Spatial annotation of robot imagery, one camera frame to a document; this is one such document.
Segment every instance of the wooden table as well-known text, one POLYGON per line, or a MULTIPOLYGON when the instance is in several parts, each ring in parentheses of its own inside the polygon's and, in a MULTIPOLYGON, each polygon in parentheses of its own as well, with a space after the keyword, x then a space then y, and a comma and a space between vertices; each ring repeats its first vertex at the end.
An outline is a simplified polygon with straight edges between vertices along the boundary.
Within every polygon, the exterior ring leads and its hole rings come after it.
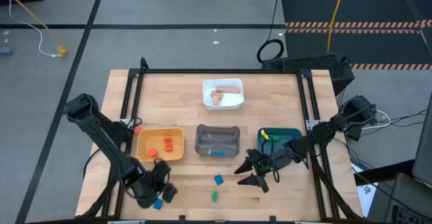
MULTIPOLYGON (((118 119, 126 87, 127 70, 112 70, 102 113, 118 119)), ((321 119, 337 113, 335 95, 328 71, 313 71, 313 81, 321 119)), ((309 114, 313 118, 307 82, 304 80, 309 114)), ((243 163, 247 148, 256 147, 257 131, 261 127, 304 128, 298 85, 295 75, 289 74, 145 74, 138 108, 143 128, 181 127, 184 131, 184 156, 169 162, 171 183, 178 189, 172 203, 164 203, 160 211, 140 208, 129 196, 124 197, 122 219, 178 220, 244 220, 268 221, 275 215, 278 221, 318 221, 319 212, 311 170, 303 164, 292 163, 279 170, 277 184, 271 174, 266 177, 270 191, 266 194, 256 186, 239 186, 237 181, 250 175, 234 175, 243 163), (240 78, 244 85, 244 104, 238 110, 207 111, 203 105, 202 82, 205 79, 240 78), (196 127, 233 126, 240 128, 240 154, 233 159, 202 157, 194 150, 196 127), (222 175, 224 183, 217 186, 213 179, 222 175), (211 194, 219 192, 217 202, 211 194)), ((343 134, 337 138, 344 141, 343 134)), ((93 144, 92 152, 97 149, 93 144)), ((361 207, 346 147, 333 141, 327 147, 331 172, 336 189, 357 214, 361 207)), ((132 146, 136 155, 136 141, 132 146)), ((146 169, 153 166, 143 163, 146 169)), ((76 214, 85 212, 97 199, 107 183, 109 161, 97 154, 88 165, 76 214)), ((327 216, 328 195, 325 187, 327 216)), ((113 213, 117 188, 113 191, 110 213, 113 213)))

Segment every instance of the teal container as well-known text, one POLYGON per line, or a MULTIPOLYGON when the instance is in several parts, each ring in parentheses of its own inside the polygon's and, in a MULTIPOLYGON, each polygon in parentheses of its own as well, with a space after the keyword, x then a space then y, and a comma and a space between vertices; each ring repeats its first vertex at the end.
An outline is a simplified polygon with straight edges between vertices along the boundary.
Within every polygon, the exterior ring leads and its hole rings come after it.
MULTIPOLYGON (((259 152, 261 152, 261 145, 263 144, 265 138, 261 135, 261 130, 267 135, 278 135, 279 140, 275 140, 275 145, 273 147, 273 152, 284 148, 284 143, 292 139, 296 139, 302 136, 302 132, 295 128, 261 128, 258 130, 258 137, 256 139, 256 145, 259 152)), ((271 140, 269 139, 264 145, 264 154, 271 154, 271 140)))

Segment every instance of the white cable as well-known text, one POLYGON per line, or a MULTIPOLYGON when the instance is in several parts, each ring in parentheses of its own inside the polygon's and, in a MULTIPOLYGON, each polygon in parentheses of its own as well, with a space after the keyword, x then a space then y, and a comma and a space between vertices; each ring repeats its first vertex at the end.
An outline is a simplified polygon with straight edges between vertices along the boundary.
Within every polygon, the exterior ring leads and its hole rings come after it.
POLYGON ((39 32, 39 34, 40 34, 39 51, 40 51, 43 55, 51 56, 51 57, 60 57, 60 55, 48 54, 48 53, 45 53, 45 52, 42 51, 42 49, 41 49, 40 47, 42 46, 43 36, 42 36, 42 32, 41 32, 38 28, 36 28, 35 26, 33 26, 33 25, 31 25, 31 24, 28 24, 28 23, 26 23, 26 22, 18 21, 18 20, 16 20, 14 17, 12 17, 12 0, 9 0, 9 17, 11 17, 11 19, 12 19, 13 21, 15 21, 15 22, 19 22, 19 23, 21 23, 21 24, 25 24, 25 25, 27 25, 27 26, 29 26, 29 27, 31 27, 31 28, 36 29, 36 30, 39 32))
POLYGON ((362 130, 369 130, 369 129, 377 129, 377 128, 384 128, 390 125, 391 121, 390 121, 390 117, 389 115, 385 114, 383 111, 381 110, 377 110, 377 112, 380 112, 382 114, 384 114, 384 116, 387 118, 388 122, 385 125, 376 125, 376 126, 371 126, 371 127, 365 127, 362 128, 362 130))

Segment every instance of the black metal frame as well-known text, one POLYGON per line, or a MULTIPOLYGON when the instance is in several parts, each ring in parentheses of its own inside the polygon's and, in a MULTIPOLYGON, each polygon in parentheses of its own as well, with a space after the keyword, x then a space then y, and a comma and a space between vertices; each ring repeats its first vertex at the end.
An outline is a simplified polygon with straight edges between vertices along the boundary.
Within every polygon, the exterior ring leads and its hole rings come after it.
MULTIPOLYGON (((122 119, 126 118, 127 111, 128 111, 128 103, 130 100, 130 93, 132 91, 132 82, 136 76, 138 76, 138 81, 135 88, 135 95, 134 95, 134 102, 132 105, 132 114, 131 119, 134 119, 137 117, 138 114, 138 104, 140 100, 140 91, 142 88, 143 78, 145 74, 292 74, 296 75, 297 77, 297 83, 298 83, 298 91, 300 95, 300 103, 302 106, 302 113, 304 118, 304 126, 305 129, 307 129, 306 126, 306 120, 309 119, 308 114, 308 107, 306 103, 306 95, 304 93, 304 84, 302 76, 304 76, 307 79, 308 82, 308 89, 310 92, 310 100, 312 103, 313 108, 313 114, 315 119, 319 119, 319 109, 318 109, 318 103, 317 98, 315 95, 315 89, 313 86, 313 79, 312 74, 309 69, 302 69, 302 70, 291 70, 291 71, 285 71, 284 69, 281 71, 276 70, 265 70, 265 69, 149 69, 146 61, 144 58, 141 59, 140 62, 140 68, 132 68, 129 69, 128 72, 128 79, 126 82, 126 89, 125 89, 125 95, 123 104, 121 107, 121 113, 120 117, 122 119)), ((132 147, 132 138, 131 136, 130 140, 126 142, 126 148, 125 152, 130 153, 131 147, 132 147)), ((331 177, 331 171, 330 171, 330 165, 328 160, 327 151, 324 146, 320 146, 321 155, 323 156, 323 169, 325 172, 326 177, 328 180, 332 183, 332 177, 331 177)), ((317 157, 315 149, 312 148, 310 151, 310 157, 317 157)), ((110 169, 109 173, 109 180, 112 178, 112 172, 110 169)), ((331 212, 333 214, 332 217, 327 217, 325 212, 325 203, 324 203, 324 197, 323 197, 323 191, 321 188, 321 180, 314 172, 314 183, 315 183, 315 192, 317 195, 317 204, 319 209, 319 215, 321 221, 325 222, 332 222, 332 223, 366 223, 368 221, 363 220, 354 220, 354 219, 340 219, 338 206, 335 203, 335 200, 333 199, 333 196, 330 197, 330 204, 331 204, 331 212)), ((112 194, 107 197, 103 207, 100 217, 80 217, 77 219, 66 219, 66 220, 56 220, 56 221, 47 221, 42 222, 46 224, 64 224, 64 223, 107 223, 109 221, 119 221, 120 215, 122 211, 122 204, 123 204, 123 196, 124 191, 121 186, 119 186, 117 200, 115 202, 115 212, 114 215, 108 215, 109 205, 111 202, 111 196, 112 194)), ((168 220, 146 220, 145 223, 220 223, 220 221, 187 221, 186 216, 181 215, 179 216, 178 220, 168 221, 168 220)), ((277 221, 275 216, 269 216, 268 221, 226 221, 226 224, 228 223, 295 223, 294 221, 277 221)))

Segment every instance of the red block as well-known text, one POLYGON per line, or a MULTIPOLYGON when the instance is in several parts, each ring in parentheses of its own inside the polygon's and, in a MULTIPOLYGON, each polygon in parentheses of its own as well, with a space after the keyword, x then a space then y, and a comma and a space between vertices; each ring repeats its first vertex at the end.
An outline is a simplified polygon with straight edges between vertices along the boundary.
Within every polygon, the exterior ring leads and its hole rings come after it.
POLYGON ((171 136, 165 136, 165 151, 172 151, 173 150, 173 140, 171 139, 171 136))
POLYGON ((140 127, 138 127, 138 126, 136 126, 136 127, 134 128, 134 133, 135 133, 135 134, 139 134, 141 131, 142 131, 142 129, 141 129, 140 127))
POLYGON ((150 155, 150 157, 157 157, 157 150, 152 148, 148 150, 148 154, 150 155))

